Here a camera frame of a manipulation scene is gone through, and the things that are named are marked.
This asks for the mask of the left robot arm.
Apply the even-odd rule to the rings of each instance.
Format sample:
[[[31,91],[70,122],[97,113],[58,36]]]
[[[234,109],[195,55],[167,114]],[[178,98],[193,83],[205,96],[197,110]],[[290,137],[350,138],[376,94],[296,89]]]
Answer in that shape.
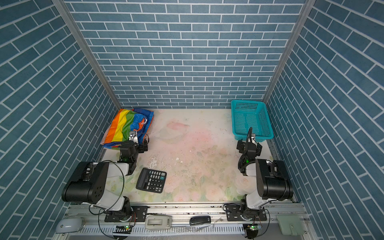
[[[117,162],[105,160],[99,163],[80,162],[62,191],[62,200],[69,203],[88,203],[104,212],[130,215],[130,200],[122,193],[116,196],[105,189],[108,178],[125,177],[134,173],[138,155],[148,151],[149,140],[142,144],[125,141],[120,146]]]

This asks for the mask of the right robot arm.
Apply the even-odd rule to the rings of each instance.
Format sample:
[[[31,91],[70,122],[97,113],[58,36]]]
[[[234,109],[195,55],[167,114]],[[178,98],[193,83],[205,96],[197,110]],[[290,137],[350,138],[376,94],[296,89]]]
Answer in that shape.
[[[259,159],[262,145],[252,139],[239,140],[237,150],[241,154],[238,170],[243,176],[255,178],[257,187],[241,200],[240,215],[243,219],[259,217],[268,203],[292,199],[294,187],[283,161]]]

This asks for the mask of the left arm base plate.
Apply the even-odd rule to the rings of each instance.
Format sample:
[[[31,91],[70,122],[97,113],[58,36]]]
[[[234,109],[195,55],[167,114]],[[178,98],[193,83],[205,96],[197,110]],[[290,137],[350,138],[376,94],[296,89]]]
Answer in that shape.
[[[148,206],[131,206],[120,211],[109,211],[106,213],[106,223],[144,222],[148,212]]]

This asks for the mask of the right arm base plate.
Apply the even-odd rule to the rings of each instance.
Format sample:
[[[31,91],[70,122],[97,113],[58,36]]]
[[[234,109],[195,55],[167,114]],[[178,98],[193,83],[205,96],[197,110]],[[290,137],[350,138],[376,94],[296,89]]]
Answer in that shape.
[[[238,204],[224,204],[222,209],[229,222],[267,220],[266,212],[264,210],[252,210]]]

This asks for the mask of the multicolour cloth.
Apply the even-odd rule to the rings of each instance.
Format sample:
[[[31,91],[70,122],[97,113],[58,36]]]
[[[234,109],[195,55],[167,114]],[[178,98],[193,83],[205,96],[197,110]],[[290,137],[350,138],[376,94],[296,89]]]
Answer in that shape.
[[[104,134],[101,145],[107,149],[117,149],[122,142],[130,139],[131,132],[135,132],[138,144],[143,144],[154,114],[153,111],[140,108],[119,110]]]

